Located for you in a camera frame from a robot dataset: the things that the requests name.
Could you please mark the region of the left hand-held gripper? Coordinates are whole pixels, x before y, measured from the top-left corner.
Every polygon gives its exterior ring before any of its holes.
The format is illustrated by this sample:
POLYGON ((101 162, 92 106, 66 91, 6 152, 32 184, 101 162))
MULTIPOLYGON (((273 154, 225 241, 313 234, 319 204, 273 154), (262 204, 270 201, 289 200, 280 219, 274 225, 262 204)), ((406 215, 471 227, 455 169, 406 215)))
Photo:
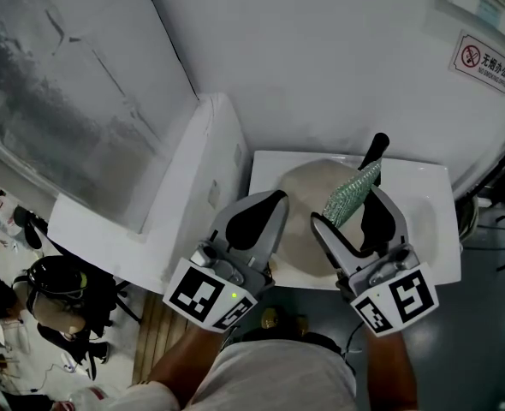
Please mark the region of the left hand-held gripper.
POLYGON ((268 262, 287 221, 282 190, 248 195, 216 216, 211 235, 180 259, 163 302, 207 331, 228 331, 273 286, 268 262))

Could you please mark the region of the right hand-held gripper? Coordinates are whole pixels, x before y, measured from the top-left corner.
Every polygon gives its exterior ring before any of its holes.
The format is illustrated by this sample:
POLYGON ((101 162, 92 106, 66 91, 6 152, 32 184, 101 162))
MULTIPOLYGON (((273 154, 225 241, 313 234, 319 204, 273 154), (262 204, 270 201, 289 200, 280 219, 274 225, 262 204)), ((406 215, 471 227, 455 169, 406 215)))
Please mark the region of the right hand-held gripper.
POLYGON ((439 300, 431 268, 406 244, 406 219, 377 186, 371 187, 365 199, 360 227, 364 234, 361 252, 390 250, 365 268, 364 258, 340 231, 326 217, 311 214, 312 233, 329 262, 341 272, 337 288, 371 332, 387 336, 435 311, 439 300))

